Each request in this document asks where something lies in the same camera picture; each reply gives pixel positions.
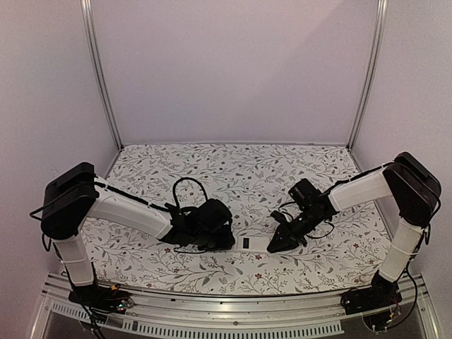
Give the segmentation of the white red remote control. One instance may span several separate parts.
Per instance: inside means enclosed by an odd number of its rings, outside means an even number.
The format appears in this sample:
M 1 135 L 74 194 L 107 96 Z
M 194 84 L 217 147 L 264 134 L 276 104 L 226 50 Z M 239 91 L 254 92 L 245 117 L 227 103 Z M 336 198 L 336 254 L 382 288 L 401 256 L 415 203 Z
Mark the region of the white red remote control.
M 232 248 L 240 252 L 266 253 L 269 243 L 270 239 L 267 237 L 239 236 Z

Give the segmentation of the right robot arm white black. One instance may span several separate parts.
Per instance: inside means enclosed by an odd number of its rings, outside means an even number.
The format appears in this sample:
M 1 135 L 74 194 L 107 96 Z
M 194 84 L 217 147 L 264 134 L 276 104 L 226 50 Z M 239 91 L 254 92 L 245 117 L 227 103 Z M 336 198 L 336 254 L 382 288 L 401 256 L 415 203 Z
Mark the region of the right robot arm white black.
M 391 231 L 391 245 L 376 276 L 378 281 L 365 293 L 365 302 L 379 308 L 393 294 L 396 283 L 408 267 L 416 249 L 431 234 L 431 223 L 441 208 L 440 181 L 412 154 L 402 152 L 390 162 L 338 181 L 325 191 L 308 179 L 301 179 L 288 194 L 300 213 L 293 220 L 279 211 L 271 216 L 278 222 L 266 247 L 269 253 L 296 249 L 307 244 L 307 235 L 319 224 L 344 210 L 365 203 L 380 206 L 392 200 L 398 209 L 398 222 Z

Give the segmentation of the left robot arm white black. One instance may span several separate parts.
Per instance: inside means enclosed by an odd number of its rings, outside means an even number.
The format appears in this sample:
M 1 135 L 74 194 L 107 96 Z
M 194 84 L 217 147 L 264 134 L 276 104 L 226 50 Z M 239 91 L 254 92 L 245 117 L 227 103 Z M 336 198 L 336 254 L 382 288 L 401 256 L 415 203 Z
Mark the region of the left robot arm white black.
M 94 165 L 81 162 L 46 186 L 44 203 L 29 216 L 55 244 L 78 296 L 97 307 L 105 291 L 95 283 L 95 269 L 80 235 L 88 218 L 115 222 L 166 244 L 194 245 L 201 252 L 233 247 L 232 213 L 224 203 L 205 197 L 199 206 L 182 206 L 176 196 L 173 200 L 163 206 L 147 202 L 108 184 L 96 175 Z

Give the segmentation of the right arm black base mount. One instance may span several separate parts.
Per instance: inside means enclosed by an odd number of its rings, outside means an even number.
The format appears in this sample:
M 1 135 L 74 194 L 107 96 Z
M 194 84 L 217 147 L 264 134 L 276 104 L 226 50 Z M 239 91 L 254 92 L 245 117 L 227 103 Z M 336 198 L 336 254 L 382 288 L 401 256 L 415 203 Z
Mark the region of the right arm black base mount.
M 366 288 L 352 288 L 341 294 L 340 305 L 347 315 L 389 307 L 402 301 L 398 283 L 372 280 Z

